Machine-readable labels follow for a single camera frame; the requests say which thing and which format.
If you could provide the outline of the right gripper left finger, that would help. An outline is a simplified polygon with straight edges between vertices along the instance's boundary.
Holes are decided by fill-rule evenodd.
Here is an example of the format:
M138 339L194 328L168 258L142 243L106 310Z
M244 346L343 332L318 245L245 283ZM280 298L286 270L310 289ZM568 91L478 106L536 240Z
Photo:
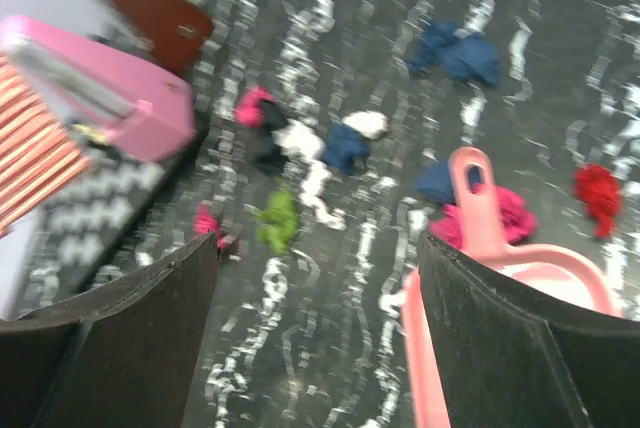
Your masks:
M214 235L1 324L4 427L178 427L218 275Z

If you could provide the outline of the pink plastic dustpan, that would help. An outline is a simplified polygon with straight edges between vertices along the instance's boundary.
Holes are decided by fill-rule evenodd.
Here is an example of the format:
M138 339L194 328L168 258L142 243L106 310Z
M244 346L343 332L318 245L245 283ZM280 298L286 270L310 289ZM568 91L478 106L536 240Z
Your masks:
M491 162L481 150L456 150L450 159L450 171L463 241L463 248L454 250L560 301L620 316L614 292L602 271L585 256L550 244L508 244ZM402 322L415 423L419 427L454 427L448 417L422 298L419 266L409 275L405 293Z

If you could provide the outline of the pink hand brush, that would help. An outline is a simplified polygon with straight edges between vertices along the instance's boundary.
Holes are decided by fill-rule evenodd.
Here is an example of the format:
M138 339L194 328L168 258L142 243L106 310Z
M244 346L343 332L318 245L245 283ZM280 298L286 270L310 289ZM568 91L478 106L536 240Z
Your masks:
M91 167L26 77L1 55L1 234Z

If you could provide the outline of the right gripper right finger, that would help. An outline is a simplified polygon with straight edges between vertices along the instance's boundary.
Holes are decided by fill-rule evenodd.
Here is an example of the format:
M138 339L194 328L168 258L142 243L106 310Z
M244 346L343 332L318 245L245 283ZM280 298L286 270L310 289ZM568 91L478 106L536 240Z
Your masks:
M560 301L432 236L419 271L452 426L638 426L637 322Z

